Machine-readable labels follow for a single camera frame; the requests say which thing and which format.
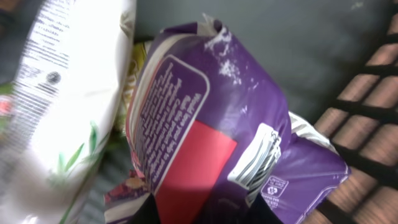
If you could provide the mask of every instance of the recycling symbol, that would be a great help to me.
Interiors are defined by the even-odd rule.
[[[274,195],[278,192],[278,189],[276,187],[269,187],[267,191],[269,195]]]

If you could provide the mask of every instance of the purple bag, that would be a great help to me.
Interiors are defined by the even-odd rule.
[[[236,222],[291,137],[279,87],[219,21],[164,30],[126,119],[163,224]]]
[[[301,223],[349,173],[337,153],[293,134],[261,195],[283,223]]]

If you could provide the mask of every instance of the barcode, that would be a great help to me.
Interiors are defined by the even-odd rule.
[[[237,183],[249,193],[259,189],[274,163],[275,154],[280,155],[280,137],[272,127],[262,123],[250,145],[243,152],[228,180]]]

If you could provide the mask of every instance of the black round logo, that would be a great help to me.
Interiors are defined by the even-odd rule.
[[[47,75],[47,81],[50,84],[56,84],[56,83],[60,82],[60,80],[61,80],[61,75],[58,72],[50,72]]]

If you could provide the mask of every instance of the green plant illustration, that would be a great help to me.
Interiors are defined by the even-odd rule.
[[[91,133],[88,140],[89,155],[83,158],[79,163],[76,163],[76,161],[80,157],[82,150],[85,148],[85,143],[82,143],[80,145],[80,147],[73,153],[68,162],[65,162],[65,155],[60,152],[60,154],[58,155],[57,169],[56,171],[50,170],[50,176],[47,179],[52,187],[58,189],[65,187],[67,185],[68,178],[79,164],[91,164],[92,162],[96,162],[100,158],[100,154],[96,153],[97,148],[102,146],[108,140],[110,132],[108,132],[105,137],[97,144],[98,128],[94,122],[91,122],[90,125]]]

